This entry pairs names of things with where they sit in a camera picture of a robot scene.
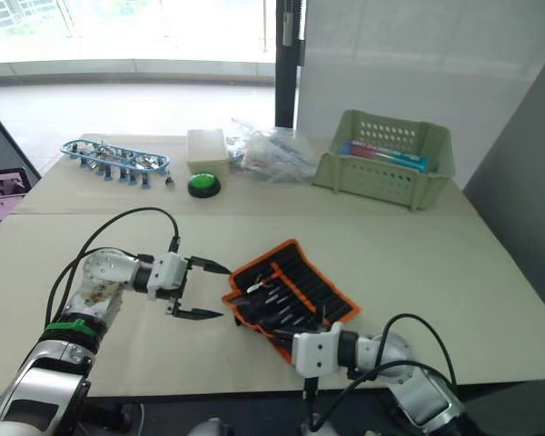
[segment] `white table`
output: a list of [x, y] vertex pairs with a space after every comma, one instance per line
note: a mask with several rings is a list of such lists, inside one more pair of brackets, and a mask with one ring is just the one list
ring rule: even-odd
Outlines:
[[[58, 163], [53, 171], [59, 170], [58, 165], [67, 163]], [[64, 186], [79, 185], [76, 179], [81, 172], [74, 174], [67, 175]], [[55, 176], [48, 174], [28, 197], [28, 204], [22, 204], [26, 213], [11, 215], [0, 225], [0, 391], [42, 331], [55, 276], [88, 235], [114, 214], [80, 213], [79, 204], [72, 211], [62, 211], [66, 206], [59, 204], [58, 212], [53, 207], [50, 213], [38, 213], [33, 204], [42, 198], [42, 191], [53, 189], [50, 181]], [[97, 186], [114, 189], [91, 174], [81, 181], [89, 177]], [[459, 383], [545, 379], [545, 306], [453, 185], [437, 208], [409, 213], [387, 203], [309, 186], [268, 188], [272, 199], [267, 197], [266, 202], [258, 185], [241, 176], [227, 179], [217, 197], [196, 202], [187, 198], [184, 180], [182, 176], [181, 189], [165, 203], [149, 202], [176, 214], [182, 254], [212, 258], [235, 269], [296, 237], [311, 262], [363, 308], [347, 328], [376, 333], [394, 314], [415, 312], [446, 341]], [[240, 198], [231, 186], [240, 187], [247, 196]], [[144, 193], [154, 198], [164, 195], [153, 188]], [[284, 195], [292, 201], [281, 202]], [[120, 201], [105, 197], [108, 212], [147, 203], [140, 200], [122, 207]], [[238, 207], [227, 207], [226, 199]], [[275, 201], [282, 209], [272, 208]], [[62, 203], [71, 202], [63, 198]], [[254, 207], [244, 207], [245, 203]], [[61, 225], [67, 232], [56, 230]], [[161, 253], [170, 231], [160, 214], [145, 213], [118, 222], [97, 246]], [[224, 312], [224, 317], [201, 322], [167, 316], [164, 302], [126, 293], [122, 311], [97, 355], [91, 394], [301, 389], [301, 378], [263, 337], [234, 325], [220, 300], [227, 292], [225, 277], [191, 272], [185, 307]], [[394, 330], [408, 340], [419, 360], [445, 371], [441, 353], [424, 329], [407, 321]], [[321, 385], [341, 388], [345, 383], [344, 374], [336, 374], [322, 379]]]

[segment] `metal part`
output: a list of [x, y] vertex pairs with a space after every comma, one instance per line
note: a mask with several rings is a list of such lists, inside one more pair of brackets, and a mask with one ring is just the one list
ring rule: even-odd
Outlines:
[[299, 304], [299, 302], [291, 302], [290, 304], [287, 304], [284, 306], [281, 310], [279, 310], [279, 315], [282, 315], [285, 312], [288, 312], [291, 308]]
[[464, 413], [464, 407], [446, 384], [415, 369], [403, 384], [389, 385], [408, 420], [424, 434], [430, 434]]
[[188, 271], [191, 270], [194, 266], [201, 266], [204, 271], [207, 271], [209, 273], [216, 273], [216, 274], [230, 274], [230, 270], [223, 267], [219, 263], [216, 263], [215, 261], [211, 261], [209, 259], [204, 259], [202, 257], [195, 257], [190, 256], [189, 258], [185, 259], [185, 268], [183, 269], [183, 277], [181, 279], [180, 284], [173, 288], [172, 291], [166, 292], [164, 289], [161, 289], [161, 295], [164, 297], [166, 294], [168, 295], [169, 303], [167, 307], [167, 313], [171, 314], [172, 316], [176, 318], [184, 318], [186, 320], [207, 320], [210, 318], [216, 318], [218, 316], [222, 316], [219, 312], [209, 311], [207, 309], [198, 309], [198, 308], [192, 308], [191, 310], [187, 311], [185, 309], [181, 309], [182, 304], [180, 303], [180, 299], [183, 296], [183, 291], [185, 289], [185, 285], [187, 283], [187, 277], [188, 277]]
[[[368, 371], [375, 367], [375, 360], [381, 342], [381, 335], [374, 336], [373, 338], [368, 338], [367, 336], [359, 337], [355, 355], [357, 369]], [[383, 355], [381, 356], [381, 363], [411, 361], [413, 358], [413, 354], [406, 341], [397, 334], [389, 333], [386, 346], [383, 349]], [[380, 378], [388, 383], [405, 382], [410, 378], [410, 374], [414, 370], [415, 368], [412, 367], [396, 366], [382, 372]]]
[[107, 182], [113, 180], [113, 177], [111, 175], [111, 165], [105, 165], [105, 180]]
[[179, 288], [186, 275], [188, 262], [176, 253], [166, 253], [154, 261], [154, 268], [147, 283], [147, 298], [155, 300], [157, 290]]
[[282, 302], [286, 302], [287, 300], [289, 300], [289, 298], [291, 297], [291, 295], [285, 295], [284, 297], [282, 297], [278, 302], [276, 302], [277, 304], [281, 304]]
[[61, 152], [68, 154], [71, 159], [82, 157], [81, 166], [84, 166], [87, 162], [91, 169], [98, 166], [97, 174], [105, 174], [105, 180], [110, 180], [108, 179], [110, 174], [107, 172], [107, 167], [117, 167], [130, 172], [137, 171], [145, 174], [166, 174], [170, 163], [170, 159], [162, 154], [117, 147], [107, 144], [103, 140], [99, 143], [86, 139], [70, 141], [61, 145]]
[[0, 396], [0, 421], [1, 417], [5, 415], [6, 404], [12, 397], [16, 387], [20, 384], [21, 380], [38, 361], [40, 361], [41, 359], [52, 359], [54, 361], [63, 361], [77, 364], [79, 362], [76, 361], [75, 356], [78, 354], [81, 354], [85, 358], [90, 359], [90, 365], [93, 366], [94, 354], [80, 345], [71, 344], [70, 342], [66, 341], [39, 342], [28, 353], [25, 362], [20, 367], [20, 371], [12, 380], [8, 388], [6, 388], [4, 393]]
[[[158, 157], [158, 158], [157, 158], [157, 165], [160, 166], [160, 167], [164, 165], [164, 159], [163, 159], [163, 157]], [[169, 175], [170, 170], [164, 168], [164, 169], [160, 169], [160, 170], [158, 171], [158, 173], [159, 173], [160, 175]]]
[[279, 294], [276, 293], [275, 295], [273, 295], [272, 297], [269, 297], [267, 298], [266, 300], [264, 300], [264, 304], [268, 304], [270, 302], [274, 302], [275, 300], [277, 300], [279, 298]]
[[292, 46], [292, 2], [293, 0], [284, 0], [284, 12], [282, 14], [282, 45], [284, 45], [285, 47]]
[[299, 323], [300, 323], [301, 321], [303, 321], [303, 320], [305, 319], [306, 316], [307, 316], [307, 315], [303, 315], [303, 316], [297, 318], [295, 321], [292, 322], [292, 325], [293, 325], [293, 326], [299, 325]]
[[64, 313], [90, 315], [110, 326], [122, 304], [122, 292], [130, 287], [141, 261], [119, 250], [102, 249], [89, 255], [83, 281]]
[[173, 188], [174, 182], [173, 182], [173, 177], [170, 175], [170, 170], [165, 171], [164, 174], [165, 174], [165, 186], [167, 186], [168, 188]]
[[293, 317], [292, 313], [289, 313], [287, 316], [285, 316], [284, 318], [281, 319], [281, 321], [279, 322], [279, 325], [283, 326], [288, 321], [290, 321], [292, 319], [292, 317]]
[[149, 184], [149, 174], [142, 173], [142, 189], [149, 189], [151, 185]]
[[272, 285], [266, 283], [266, 279], [263, 279], [263, 275], [258, 274], [258, 276], [256, 277], [256, 280], [254, 281], [254, 284], [252, 286], [249, 286], [246, 289], [245, 293], [248, 295], [249, 293], [252, 293], [254, 291], [258, 291], [261, 288], [270, 288], [270, 287], [272, 287]]
[[67, 409], [74, 401], [75, 393], [85, 388], [84, 383], [84, 377], [81, 375], [31, 368], [16, 384], [12, 394], [0, 408], [0, 421], [8, 420], [9, 416], [9, 421], [16, 421], [10, 413], [13, 405], [23, 404], [22, 407], [28, 405], [30, 408], [30, 404], [36, 404], [43, 408], [48, 407], [54, 412], [44, 417], [45, 428], [39, 430], [43, 435], [51, 435], [58, 429]]

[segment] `floor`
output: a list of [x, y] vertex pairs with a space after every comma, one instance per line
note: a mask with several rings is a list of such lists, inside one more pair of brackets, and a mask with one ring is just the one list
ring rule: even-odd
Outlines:
[[0, 120], [46, 173], [61, 144], [82, 134], [186, 135], [231, 117], [274, 124], [274, 87], [238, 84], [34, 84], [0, 86]]
[[[323, 396], [318, 410], [324, 411], [333, 399]], [[332, 415], [331, 424], [341, 434], [362, 436], [367, 430], [381, 435], [397, 435], [399, 429], [390, 421], [381, 404], [392, 401], [386, 391], [378, 393], [356, 393], [344, 400]], [[140, 409], [136, 404], [126, 404], [124, 411], [130, 413], [134, 425], [129, 436], [137, 436]], [[147, 401], [144, 405], [143, 436], [185, 436], [197, 424], [217, 417], [230, 424], [236, 436], [297, 435], [297, 428], [304, 417], [304, 406], [299, 392], [254, 395], [252, 398], [203, 398], [181, 401]], [[99, 427], [86, 424], [90, 436], [105, 436]]]

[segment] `storage basket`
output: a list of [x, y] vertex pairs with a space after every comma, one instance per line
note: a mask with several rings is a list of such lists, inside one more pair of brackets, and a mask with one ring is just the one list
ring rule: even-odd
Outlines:
[[[428, 157], [427, 172], [339, 155], [347, 139]], [[415, 211], [432, 206], [454, 174], [451, 133], [447, 128], [351, 110], [343, 113], [331, 150], [323, 154], [313, 184], [332, 188], [336, 193], [345, 191], [403, 204]]]

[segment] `silver robot arm segment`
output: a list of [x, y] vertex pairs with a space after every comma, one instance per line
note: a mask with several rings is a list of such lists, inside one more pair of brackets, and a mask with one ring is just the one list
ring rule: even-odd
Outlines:
[[86, 257], [78, 289], [0, 397], [0, 421], [31, 425], [44, 436], [70, 433], [90, 387], [86, 377], [119, 312], [123, 291], [145, 292], [153, 300], [159, 289], [182, 284], [186, 265], [176, 253], [158, 256], [153, 263], [115, 249]]

